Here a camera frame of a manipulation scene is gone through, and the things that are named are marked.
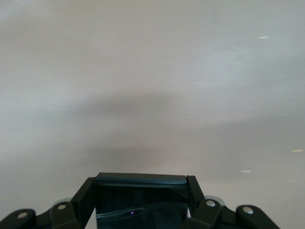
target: gray surface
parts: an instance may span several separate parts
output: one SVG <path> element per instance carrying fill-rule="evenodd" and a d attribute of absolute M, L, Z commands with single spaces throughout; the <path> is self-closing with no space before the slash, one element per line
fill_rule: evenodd
<path fill-rule="evenodd" d="M 0 218 L 135 172 L 195 175 L 231 209 L 304 228 L 304 9 L 1 1 Z"/>

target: black plastic part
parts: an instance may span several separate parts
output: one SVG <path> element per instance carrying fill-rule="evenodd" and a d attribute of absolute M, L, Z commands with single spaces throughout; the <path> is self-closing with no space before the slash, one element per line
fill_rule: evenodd
<path fill-rule="evenodd" d="M 51 217 L 50 217 L 50 209 L 46 212 L 36 216 L 35 218 L 35 226 L 33 228 L 38 229 L 51 229 Z"/>
<path fill-rule="evenodd" d="M 244 212 L 244 207 L 250 207 L 253 214 Z M 258 207 L 241 205 L 236 209 L 239 220 L 251 229 L 279 229 L 279 227 Z"/>
<path fill-rule="evenodd" d="M 136 173 L 99 173 L 94 183 L 186 185 L 185 176 L 136 174 Z"/>
<path fill-rule="evenodd" d="M 82 229 L 87 225 L 95 208 L 93 187 L 94 179 L 94 177 L 88 178 L 71 199 L 71 203 L 75 209 L 76 218 L 78 219 Z"/>
<path fill-rule="evenodd" d="M 208 201 L 207 199 L 203 200 L 199 204 L 192 218 L 204 222 L 205 224 L 207 224 L 209 227 L 212 228 L 216 224 L 222 206 L 217 201 L 211 200 L 215 203 L 215 206 L 211 207 L 206 204 L 207 201 Z"/>
<path fill-rule="evenodd" d="M 198 184 L 195 176 L 187 176 L 187 183 L 189 185 L 189 211 L 191 216 L 193 216 L 199 204 L 205 200 L 204 194 Z"/>
<path fill-rule="evenodd" d="M 256 206 L 239 206 L 234 212 L 216 200 L 213 207 L 207 201 L 194 176 L 100 173 L 88 178 L 70 202 L 38 216 L 32 209 L 14 211 L 0 221 L 0 229 L 84 229 L 94 208 L 98 229 L 105 228 L 99 225 L 101 219 L 122 220 L 116 226 L 124 229 L 279 229 Z M 186 218 L 187 208 L 192 218 Z"/>
<path fill-rule="evenodd" d="M 21 213 L 26 213 L 27 215 L 18 218 Z M 0 229 L 27 229 L 30 228 L 31 224 L 35 219 L 35 211 L 33 209 L 20 209 L 10 213 L 0 222 Z"/>
<path fill-rule="evenodd" d="M 234 211 L 230 210 L 226 206 L 222 206 L 222 210 L 221 210 L 221 213 L 220 213 L 220 223 L 223 227 L 227 226 L 225 228 L 244 229 L 244 227 L 242 227 L 239 224 L 238 220 L 236 219 L 236 213 Z"/>
<path fill-rule="evenodd" d="M 81 229 L 71 202 L 56 204 L 51 208 L 50 215 L 53 229 Z"/>
<path fill-rule="evenodd" d="M 178 229 L 187 217 L 185 176 L 100 173 L 94 190 L 98 229 Z"/>
<path fill-rule="evenodd" d="M 188 218 L 180 229 L 210 229 L 209 225 L 195 219 Z"/>

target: silver screw head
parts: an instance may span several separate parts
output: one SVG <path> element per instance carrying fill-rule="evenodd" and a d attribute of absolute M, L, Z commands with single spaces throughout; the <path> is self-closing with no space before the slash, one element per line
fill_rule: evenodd
<path fill-rule="evenodd" d="M 66 205 L 65 204 L 61 204 L 57 207 L 58 210 L 63 210 L 66 208 Z"/>
<path fill-rule="evenodd" d="M 27 215 L 28 215 L 27 212 L 22 212 L 22 213 L 20 213 L 20 214 L 17 216 L 17 218 L 21 219 L 21 218 L 23 218 L 23 217 L 26 217 Z"/>
<path fill-rule="evenodd" d="M 254 212 L 250 207 L 243 207 L 243 211 L 249 215 L 252 215 Z"/>
<path fill-rule="evenodd" d="M 215 206 L 216 206 L 215 202 L 212 201 L 212 200 L 208 200 L 208 201 L 206 202 L 206 204 L 207 204 L 207 206 L 210 206 L 210 207 L 215 207 Z"/>

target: black bracket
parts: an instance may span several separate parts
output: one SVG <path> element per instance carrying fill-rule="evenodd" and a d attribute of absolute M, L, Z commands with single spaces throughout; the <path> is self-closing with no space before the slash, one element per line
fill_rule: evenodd
<path fill-rule="evenodd" d="M 0 229 L 84 229 L 97 207 L 97 187 L 100 185 L 156 190 L 179 187 L 174 193 L 186 198 L 190 217 L 177 229 L 279 229 L 258 207 L 243 205 L 234 212 L 215 199 L 206 199 L 194 176 L 114 173 L 100 173 L 97 177 L 88 178 L 71 201 L 58 203 L 41 215 L 36 216 L 33 209 L 14 211 L 0 221 Z"/>

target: metal screw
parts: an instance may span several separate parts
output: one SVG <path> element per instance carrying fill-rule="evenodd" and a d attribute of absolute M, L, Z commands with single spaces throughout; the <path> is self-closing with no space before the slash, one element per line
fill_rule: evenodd
<path fill-rule="evenodd" d="M 66 208 L 66 205 L 65 205 L 65 204 L 59 205 L 59 206 L 57 207 L 58 210 L 63 210 L 63 209 L 65 209 L 65 208 Z"/>
<path fill-rule="evenodd" d="M 215 206 L 216 206 L 215 202 L 212 201 L 212 200 L 208 200 L 208 201 L 206 202 L 206 204 L 207 204 L 207 206 L 209 206 L 209 207 L 215 207 Z"/>
<path fill-rule="evenodd" d="M 28 215 L 27 212 L 22 212 L 22 213 L 20 213 L 20 214 L 17 216 L 17 218 L 21 219 L 21 218 L 23 218 L 23 217 L 26 217 L 27 215 Z"/>
<path fill-rule="evenodd" d="M 252 208 L 250 208 L 250 207 L 243 207 L 243 210 L 245 213 L 247 213 L 249 215 L 252 215 L 254 213 Z"/>

